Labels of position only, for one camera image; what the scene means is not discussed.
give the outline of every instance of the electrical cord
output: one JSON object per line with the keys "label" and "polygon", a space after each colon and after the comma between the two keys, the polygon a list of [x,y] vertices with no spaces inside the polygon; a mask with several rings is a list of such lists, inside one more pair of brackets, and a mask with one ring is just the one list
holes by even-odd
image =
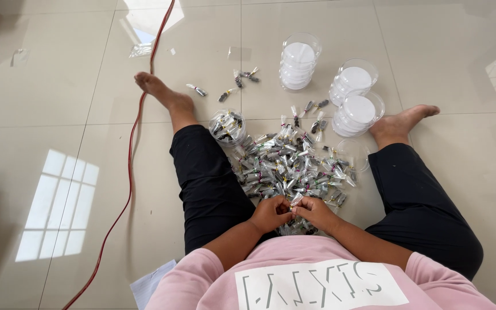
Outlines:
{"label": "electrical cord", "polygon": [[[158,42],[160,41],[160,36],[162,34],[164,26],[166,25],[166,22],[168,21],[168,18],[170,17],[170,14],[171,14],[171,10],[174,7],[174,3],[175,3],[175,0],[171,0],[170,6],[169,6],[168,10],[166,11],[166,15],[164,15],[164,19],[162,19],[162,24],[160,25],[160,29],[158,30],[158,34],[157,34],[156,40],[154,42],[154,47],[152,48],[152,53],[150,54],[150,74],[154,74],[154,64],[153,64],[154,55],[156,53],[156,48],[158,47]],[[122,217],[122,214],[126,211],[127,206],[129,205],[129,202],[131,201],[131,196],[133,195],[133,192],[134,192],[133,177],[131,174],[132,159],[133,159],[133,135],[135,134],[135,128],[137,128],[137,123],[139,123],[139,118],[141,118],[141,112],[143,111],[143,102],[144,102],[144,99],[146,96],[147,96],[147,93],[143,92],[143,94],[141,95],[141,98],[139,99],[139,111],[137,112],[137,118],[135,119],[135,123],[133,124],[133,128],[131,129],[131,134],[129,136],[129,151],[128,151],[128,155],[127,155],[127,172],[128,172],[128,176],[129,176],[129,196],[127,198],[126,205],[123,207],[122,212],[120,212],[120,215],[118,215],[118,218],[116,218],[116,220],[114,221],[114,223],[112,224],[112,226],[110,227],[108,232],[106,233],[104,240],[102,241],[101,250],[99,252],[99,257],[97,258],[97,264],[95,265],[95,269],[93,270],[93,273],[91,274],[91,278],[89,278],[86,285],[84,285],[82,287],[82,289],[74,296],[74,298],[72,298],[66,304],[66,306],[64,306],[64,308],[62,308],[62,310],[67,310],[68,308],[70,308],[70,306],[72,306],[72,304],[74,302],[76,302],[76,300],[78,300],[78,298],[87,290],[87,288],[89,287],[91,282],[93,282],[93,279],[95,278],[95,275],[97,275],[97,271],[99,270],[99,265],[101,264],[102,251],[105,248],[106,239],[109,237],[110,232],[112,231],[112,229],[114,228],[114,226],[116,225],[116,223],[118,222],[120,217]]]}

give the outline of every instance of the bare foot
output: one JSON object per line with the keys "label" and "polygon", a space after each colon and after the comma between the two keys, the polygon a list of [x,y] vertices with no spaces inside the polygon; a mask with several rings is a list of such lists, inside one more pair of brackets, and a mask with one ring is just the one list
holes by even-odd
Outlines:
{"label": "bare foot", "polygon": [[146,72],[137,72],[134,78],[135,83],[137,83],[143,91],[156,97],[156,99],[170,112],[171,110],[177,109],[192,112],[195,109],[194,103],[189,95],[171,90],[154,75]]}
{"label": "bare foot", "polygon": [[378,145],[378,150],[394,143],[409,144],[410,130],[423,118],[434,116],[439,112],[439,108],[435,105],[419,104],[397,115],[383,117],[369,131]]}

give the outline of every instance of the hand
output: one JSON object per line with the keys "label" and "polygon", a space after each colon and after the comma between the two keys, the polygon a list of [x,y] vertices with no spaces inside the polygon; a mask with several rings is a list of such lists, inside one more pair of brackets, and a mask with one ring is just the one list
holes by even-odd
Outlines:
{"label": "hand", "polygon": [[330,232],[342,222],[342,219],[335,215],[322,200],[308,196],[304,196],[298,205],[292,208],[292,213],[310,221],[313,226],[329,236]]}
{"label": "hand", "polygon": [[290,202],[284,196],[264,199],[248,222],[254,224],[263,235],[295,217],[292,212],[288,212],[289,208]]}

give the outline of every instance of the black pants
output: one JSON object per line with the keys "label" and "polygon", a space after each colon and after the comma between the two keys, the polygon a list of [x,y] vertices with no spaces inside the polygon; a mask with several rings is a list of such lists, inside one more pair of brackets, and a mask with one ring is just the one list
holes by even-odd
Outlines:
{"label": "black pants", "polygon": [[[177,131],[170,153],[181,186],[186,254],[252,216],[252,202],[208,130],[191,125]],[[472,280],[482,263],[483,249],[413,148],[391,144],[371,154],[369,162],[386,216],[367,232]],[[276,236],[268,233],[259,242]]]}

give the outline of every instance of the pink t-shirt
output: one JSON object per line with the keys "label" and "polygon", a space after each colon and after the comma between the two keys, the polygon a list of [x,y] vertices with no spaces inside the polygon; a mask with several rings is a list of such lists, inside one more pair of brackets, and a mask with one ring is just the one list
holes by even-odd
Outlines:
{"label": "pink t-shirt", "polygon": [[272,238],[227,272],[197,249],[166,274],[150,309],[496,309],[456,271],[413,253],[395,265],[359,262],[320,236]]}

